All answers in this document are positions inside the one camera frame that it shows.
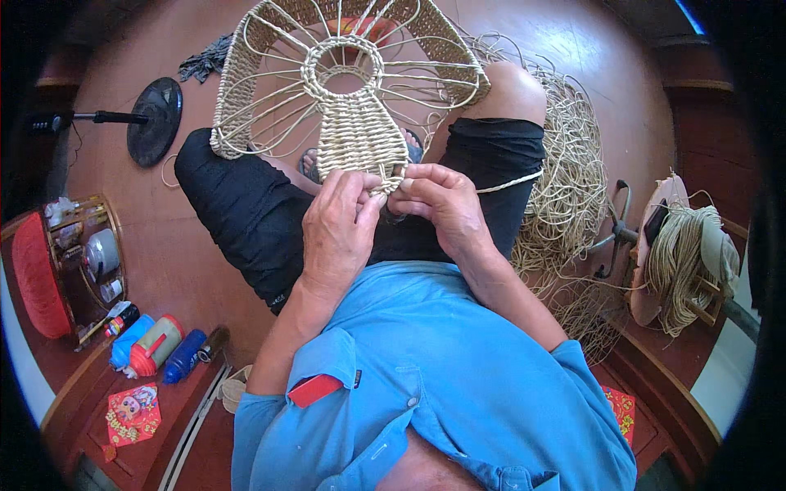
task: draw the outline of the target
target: woven basket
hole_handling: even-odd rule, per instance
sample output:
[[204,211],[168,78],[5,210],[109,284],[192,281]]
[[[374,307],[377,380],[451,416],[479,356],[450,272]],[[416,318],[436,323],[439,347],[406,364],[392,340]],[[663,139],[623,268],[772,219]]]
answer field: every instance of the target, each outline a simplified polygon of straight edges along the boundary
[[[260,53],[280,38],[291,41],[288,33],[296,28],[295,23],[311,26],[339,19],[339,8],[344,19],[364,14],[376,18],[384,10],[384,18],[406,24],[413,38],[428,36],[416,42],[429,60],[438,62],[432,66],[439,77],[463,81],[461,85],[451,83],[443,87],[454,104],[474,104],[486,95],[490,84],[478,60],[432,0],[371,2],[372,5],[367,0],[265,0],[251,9],[234,32],[224,64],[211,135],[213,151],[225,159],[248,153],[245,149],[252,139],[250,122],[254,118],[252,98],[256,88],[256,78],[249,77],[260,69]],[[315,66],[321,55],[341,46],[363,52],[371,60],[370,72],[362,73],[357,67],[341,64],[318,74]],[[439,63],[471,66],[455,68]],[[327,79],[343,73],[358,76],[365,85],[349,94],[324,88],[322,84]],[[378,97],[382,73],[383,59],[376,45],[359,35],[330,35],[308,49],[300,76],[304,91],[317,102],[317,110],[322,114],[317,148],[320,180],[332,169],[363,170],[382,177],[383,184],[376,192],[390,193],[403,179],[392,172],[394,166],[406,168],[408,152],[403,136]]]

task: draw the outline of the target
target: coil of rope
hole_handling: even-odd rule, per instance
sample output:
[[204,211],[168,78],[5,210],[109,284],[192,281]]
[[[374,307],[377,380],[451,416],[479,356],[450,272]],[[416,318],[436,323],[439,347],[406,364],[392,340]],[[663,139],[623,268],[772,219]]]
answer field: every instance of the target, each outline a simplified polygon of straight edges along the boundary
[[722,223],[714,206],[693,210],[674,203],[668,208],[668,218],[647,257],[645,280],[658,296],[663,331],[676,338],[698,318],[689,303],[704,310],[712,300],[712,295],[698,286],[699,278],[718,282],[701,259],[702,226],[705,219],[718,227]]

